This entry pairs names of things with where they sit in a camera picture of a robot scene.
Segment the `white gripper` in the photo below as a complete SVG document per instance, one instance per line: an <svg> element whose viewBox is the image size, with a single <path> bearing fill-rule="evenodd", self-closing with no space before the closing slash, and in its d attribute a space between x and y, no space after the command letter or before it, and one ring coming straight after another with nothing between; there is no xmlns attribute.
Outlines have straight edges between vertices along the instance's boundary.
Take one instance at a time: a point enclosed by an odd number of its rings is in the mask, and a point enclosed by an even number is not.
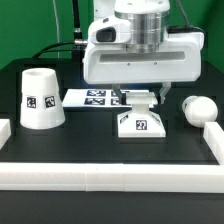
<svg viewBox="0 0 224 224"><path fill-rule="evenodd" d="M83 59L84 79L89 84L113 84L120 104L125 94L119 84L163 83L159 91L163 104L170 82L195 81L201 74L201 32L174 33L149 53L132 53L131 23L110 16L93 22Z"/></svg>

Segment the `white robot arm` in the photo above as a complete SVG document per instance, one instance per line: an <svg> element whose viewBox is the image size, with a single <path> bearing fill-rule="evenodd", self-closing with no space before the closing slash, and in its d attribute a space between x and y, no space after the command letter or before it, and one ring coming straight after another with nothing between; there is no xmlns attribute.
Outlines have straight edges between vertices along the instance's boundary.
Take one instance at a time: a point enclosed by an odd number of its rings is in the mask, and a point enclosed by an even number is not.
<svg viewBox="0 0 224 224"><path fill-rule="evenodd" d="M113 15L89 26L84 80L111 84L121 104L122 84L161 83L164 96L173 82L197 80L205 35L169 27L169 10L169 0L116 0Z"/></svg>

